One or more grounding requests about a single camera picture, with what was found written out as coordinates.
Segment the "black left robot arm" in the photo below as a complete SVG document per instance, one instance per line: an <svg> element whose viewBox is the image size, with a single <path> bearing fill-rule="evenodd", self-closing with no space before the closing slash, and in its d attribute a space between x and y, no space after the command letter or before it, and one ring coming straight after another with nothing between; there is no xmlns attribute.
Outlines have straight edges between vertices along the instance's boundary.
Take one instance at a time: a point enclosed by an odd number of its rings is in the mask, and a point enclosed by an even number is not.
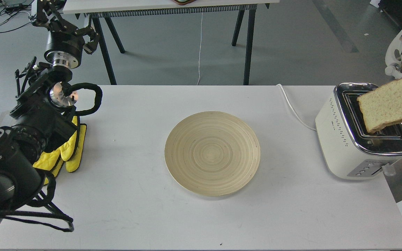
<svg viewBox="0 0 402 251"><path fill-rule="evenodd" d="M56 180L50 170L34 167L42 153L51 153L77 132L73 116L99 110L102 89L96 84L71 85L72 69L82 54L92 54L100 35L91 24L78 28L65 20L54 0L34 0L30 21L49 32L44 58L33 58L16 71L17 105L10 112L11 127L0 127L0 223L3 219L40 224L29 217L65 221L73 232L73 219L53 204Z"/></svg>

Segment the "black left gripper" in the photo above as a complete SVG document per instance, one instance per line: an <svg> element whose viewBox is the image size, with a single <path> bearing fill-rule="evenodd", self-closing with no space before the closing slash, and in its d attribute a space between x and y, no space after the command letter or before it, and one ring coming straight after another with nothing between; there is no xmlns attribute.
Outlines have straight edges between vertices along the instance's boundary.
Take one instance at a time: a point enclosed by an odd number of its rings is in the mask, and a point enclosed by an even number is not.
<svg viewBox="0 0 402 251"><path fill-rule="evenodd" d="M31 3L31 24L49 31L44 57L52 58L58 52L74 58L81 58L83 52L93 54L99 43L99 33L92 25L78 28L63 19L59 10L64 3L65 0L34 0Z"/></svg>

